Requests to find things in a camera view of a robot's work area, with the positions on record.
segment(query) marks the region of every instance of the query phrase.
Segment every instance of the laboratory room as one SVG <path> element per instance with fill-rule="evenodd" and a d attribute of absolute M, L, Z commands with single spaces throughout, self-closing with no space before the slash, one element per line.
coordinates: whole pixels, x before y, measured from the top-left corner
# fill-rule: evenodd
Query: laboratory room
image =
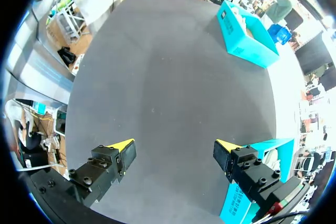
<path fill-rule="evenodd" d="M 18 218 L 332 214 L 336 0 L 17 1 L 1 157 Z"/>

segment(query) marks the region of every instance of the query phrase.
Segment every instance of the open box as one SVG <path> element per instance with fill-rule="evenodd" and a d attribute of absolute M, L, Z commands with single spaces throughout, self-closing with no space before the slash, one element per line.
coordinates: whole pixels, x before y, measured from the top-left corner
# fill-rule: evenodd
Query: open box
<path fill-rule="evenodd" d="M 248 36 L 238 22 L 232 7 L 237 7 L 245 18 L 246 27 L 254 38 Z M 229 54 L 248 60 L 263 68 L 269 67 L 279 59 L 278 50 L 260 19 L 227 0 L 224 0 L 217 18 L 222 29 L 226 50 Z"/>
<path fill-rule="evenodd" d="M 281 179 L 285 183 L 289 179 L 294 149 L 293 138 L 272 139 L 251 147 L 258 151 L 258 157 L 265 161 L 265 154 L 273 149 L 278 151 Z M 229 184 L 220 218 L 226 224 L 248 224 L 259 210 L 256 203 L 251 203 L 237 184 Z"/>

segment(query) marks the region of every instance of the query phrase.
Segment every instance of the floor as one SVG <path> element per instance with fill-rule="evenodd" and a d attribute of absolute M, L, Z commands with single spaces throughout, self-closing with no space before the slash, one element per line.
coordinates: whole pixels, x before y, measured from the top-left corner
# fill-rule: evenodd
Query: floor
<path fill-rule="evenodd" d="M 70 47 L 70 51 L 72 53 L 74 53 L 76 56 L 79 56 L 80 54 L 85 54 L 85 52 L 87 51 L 87 49 L 89 48 L 89 45 L 92 41 L 92 35 L 89 33 L 88 28 L 86 28 L 84 31 L 84 34 L 81 36 L 81 38 L 78 40 L 77 43 L 72 43 L 69 45 Z M 69 70 L 71 71 L 73 68 L 73 64 L 69 65 Z M 51 118 L 52 116 L 50 114 L 46 115 L 44 118 Z M 40 122 L 37 121 L 35 122 L 36 125 L 39 125 L 39 130 L 42 132 L 45 132 L 46 135 L 52 136 L 54 134 L 53 131 L 53 121 L 49 121 L 49 120 L 40 120 Z M 65 175 L 67 177 L 67 158 L 66 158 L 66 144 L 65 144 L 65 137 L 60 135 L 60 149 L 59 149 L 59 154 L 60 154 L 60 164 L 64 165 L 64 167 L 57 167 L 54 166 L 53 169 L 55 169 L 58 173 L 60 173 L 61 175 Z M 54 162 L 54 155 L 52 153 L 48 153 L 48 160 L 49 163 Z"/>

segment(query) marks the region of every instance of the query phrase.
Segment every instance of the blue container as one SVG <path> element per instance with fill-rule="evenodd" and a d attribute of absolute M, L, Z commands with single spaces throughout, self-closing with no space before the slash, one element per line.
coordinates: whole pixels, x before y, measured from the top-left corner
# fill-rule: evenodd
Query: blue container
<path fill-rule="evenodd" d="M 239 14 L 246 19 L 246 27 L 254 39 L 245 34 L 231 8 L 237 7 Z M 229 1 L 223 1 L 217 19 L 222 29 L 226 50 L 229 54 L 248 60 L 263 68 L 279 60 L 278 50 L 260 19 Z"/>
<path fill-rule="evenodd" d="M 266 152 L 277 149 L 281 170 L 280 181 L 285 183 L 288 180 L 294 149 L 293 138 L 272 139 L 251 144 L 251 147 L 258 151 L 258 157 L 263 162 Z M 256 203 L 251 203 L 238 184 L 229 184 L 222 212 L 219 216 L 226 224 L 250 224 L 258 210 L 259 206 Z"/>
<path fill-rule="evenodd" d="M 292 34 L 286 27 L 282 27 L 278 24 L 271 25 L 268 29 L 268 33 L 274 43 L 280 42 L 282 45 L 286 44 L 292 37 Z"/>

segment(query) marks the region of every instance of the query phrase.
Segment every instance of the desk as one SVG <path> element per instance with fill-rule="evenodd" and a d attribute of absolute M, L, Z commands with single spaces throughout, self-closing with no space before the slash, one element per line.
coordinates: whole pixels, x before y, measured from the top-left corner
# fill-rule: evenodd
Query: desk
<path fill-rule="evenodd" d="M 202 0 L 125 0 L 92 41 L 71 93 L 68 167 L 99 144 L 135 139 L 137 157 L 92 209 L 126 223 L 220 223 L 228 181 L 217 138 L 275 137 L 268 71 L 226 52 Z"/>

